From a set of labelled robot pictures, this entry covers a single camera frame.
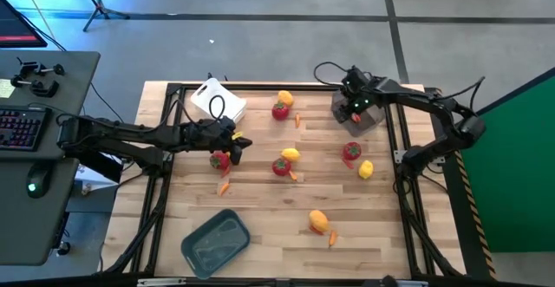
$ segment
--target wooden tabletop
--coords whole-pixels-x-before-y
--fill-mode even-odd
[[[167,84],[145,83],[135,123],[159,123]],[[409,87],[423,89],[422,85]],[[247,100],[247,113],[237,131],[254,144],[244,150],[240,165],[224,179],[210,167],[208,152],[176,155],[155,275],[193,276],[181,255],[181,241],[220,210],[231,208],[251,233],[251,244],[216,277],[409,278],[399,203],[392,190],[394,172],[385,121],[354,139],[332,117],[330,92],[293,92],[295,103],[287,121],[271,118],[277,92],[233,93]],[[203,117],[188,98],[186,104],[194,119]],[[430,142],[434,132],[429,114],[412,108],[405,111],[412,144]],[[300,113],[300,128],[295,128],[295,113]],[[402,143],[396,115],[395,128],[397,141]],[[361,143],[363,150],[355,166],[363,160],[374,163],[370,179],[359,178],[357,170],[349,170],[340,159],[343,144],[353,140]],[[302,154],[293,165],[298,182],[271,171],[272,161],[288,147]],[[129,169],[122,179],[139,172],[138,168]],[[425,174],[445,184],[443,175]],[[219,197],[217,191],[227,180],[231,187]],[[105,268],[114,263],[137,232],[146,183],[147,178],[134,180],[117,194],[102,250]],[[430,237],[455,269],[465,272],[449,197],[425,179],[419,183]],[[331,249],[328,236],[308,229],[308,213],[314,209],[322,210],[339,234]],[[147,260],[150,236],[145,241],[141,269]],[[417,239],[415,246],[424,270]]]

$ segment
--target concrete floor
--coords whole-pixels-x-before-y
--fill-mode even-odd
[[[33,7],[30,0],[9,1],[21,10]],[[36,1],[50,10],[49,25],[67,49],[101,52],[95,85],[126,121],[134,120],[144,81],[203,80],[209,71],[232,81],[311,82],[313,67],[330,60],[439,87],[445,93],[485,75],[475,101],[475,107],[481,108],[555,66],[555,0],[393,0],[397,16],[454,17],[420,23],[401,20],[394,28],[383,19],[393,14],[384,0],[103,0],[115,10],[139,14],[307,17],[299,18],[305,21],[230,21],[136,16],[143,19],[96,20],[88,33],[81,31],[86,20],[75,17],[88,15],[89,0]],[[61,19],[60,13],[74,18]],[[314,15],[374,18],[308,21]],[[33,21],[46,31],[40,19]],[[322,71],[324,79],[341,79],[334,69]],[[119,88],[114,88],[114,81]],[[468,101],[469,96],[461,96],[460,101]],[[95,95],[88,96],[86,108],[88,114],[113,117]],[[51,257],[55,259],[39,268],[0,267],[0,281],[95,271],[108,219],[94,214],[71,219],[75,225],[95,225],[96,230],[69,230],[72,239],[82,236],[81,241],[75,240],[75,254]],[[549,271],[553,256],[494,254],[494,263],[501,280],[555,285],[555,273]]]

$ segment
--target keyboard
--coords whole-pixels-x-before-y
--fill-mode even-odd
[[[0,150],[34,152],[50,108],[0,106]]]

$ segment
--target green screen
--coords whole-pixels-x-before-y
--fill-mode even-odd
[[[555,251],[554,100],[555,76],[484,113],[462,152],[492,252]]]

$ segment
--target yellow and black tape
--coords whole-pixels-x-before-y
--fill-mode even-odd
[[[478,208],[476,208],[476,201],[472,195],[472,189],[470,188],[470,181],[468,180],[467,169],[462,161],[462,155],[459,151],[454,152],[454,156],[459,164],[460,176],[465,184],[465,190],[467,191],[468,203],[470,205],[470,210],[472,211],[474,222],[476,223],[476,230],[478,231],[478,236],[480,237],[480,243],[482,245],[482,251],[484,252],[484,258],[486,259],[487,267],[489,269],[489,275],[493,279],[497,279],[495,274],[495,269],[493,268],[492,253],[489,251],[489,246],[486,241],[486,234],[484,234],[484,229],[482,228],[482,221],[480,220],[480,215],[478,214]]]

